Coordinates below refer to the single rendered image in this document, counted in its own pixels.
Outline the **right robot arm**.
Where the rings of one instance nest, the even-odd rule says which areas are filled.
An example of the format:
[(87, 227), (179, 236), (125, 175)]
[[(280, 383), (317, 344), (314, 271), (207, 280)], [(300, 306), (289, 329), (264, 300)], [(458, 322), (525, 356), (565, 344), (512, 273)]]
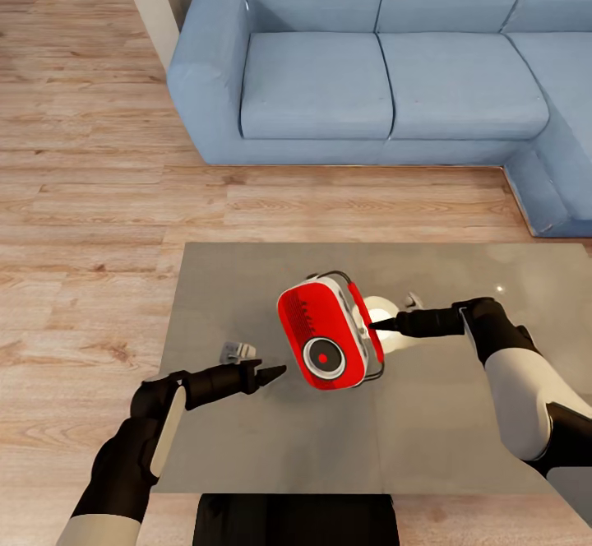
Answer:
[(370, 329), (414, 338), (464, 335), (482, 361), (503, 446), (534, 467), (592, 529), (592, 407), (569, 388), (535, 348), (525, 326), (514, 326), (494, 297), (423, 310), (407, 294), (406, 312)]

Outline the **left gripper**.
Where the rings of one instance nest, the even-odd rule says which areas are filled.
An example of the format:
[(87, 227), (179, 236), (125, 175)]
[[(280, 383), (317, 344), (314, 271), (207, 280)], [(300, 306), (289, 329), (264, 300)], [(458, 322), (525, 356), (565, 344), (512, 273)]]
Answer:
[(260, 386), (269, 384), (287, 371), (287, 366), (275, 366), (257, 369), (257, 374), (254, 374), (254, 368), (260, 364), (262, 359), (242, 359), (240, 364), (220, 364), (208, 368), (206, 371), (211, 379), (211, 402), (238, 392), (251, 395)]

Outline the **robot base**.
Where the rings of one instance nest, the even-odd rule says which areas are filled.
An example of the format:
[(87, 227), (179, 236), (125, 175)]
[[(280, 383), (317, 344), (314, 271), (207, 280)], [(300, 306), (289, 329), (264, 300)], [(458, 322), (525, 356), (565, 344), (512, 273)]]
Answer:
[(192, 546), (400, 546), (391, 494), (201, 493)]

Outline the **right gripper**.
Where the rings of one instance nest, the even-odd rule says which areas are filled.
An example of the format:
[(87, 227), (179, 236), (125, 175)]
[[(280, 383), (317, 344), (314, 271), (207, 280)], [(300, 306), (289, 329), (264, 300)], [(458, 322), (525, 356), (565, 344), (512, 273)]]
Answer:
[(370, 329), (383, 331), (399, 331), (402, 335), (414, 338), (444, 336), (439, 327), (437, 312), (440, 309), (422, 310), (419, 312), (398, 312), (396, 317), (379, 322), (372, 322)]

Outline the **radio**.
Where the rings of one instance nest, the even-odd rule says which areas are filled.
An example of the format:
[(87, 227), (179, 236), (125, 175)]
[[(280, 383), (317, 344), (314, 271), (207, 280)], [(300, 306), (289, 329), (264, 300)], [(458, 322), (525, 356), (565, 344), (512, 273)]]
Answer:
[[(384, 351), (368, 308), (348, 279), (349, 292), (358, 305), (377, 359), (384, 366)], [(304, 378), (315, 389), (329, 391), (359, 387), (366, 380), (368, 351), (341, 287), (327, 275), (311, 274), (305, 282), (282, 294), (277, 310)]]

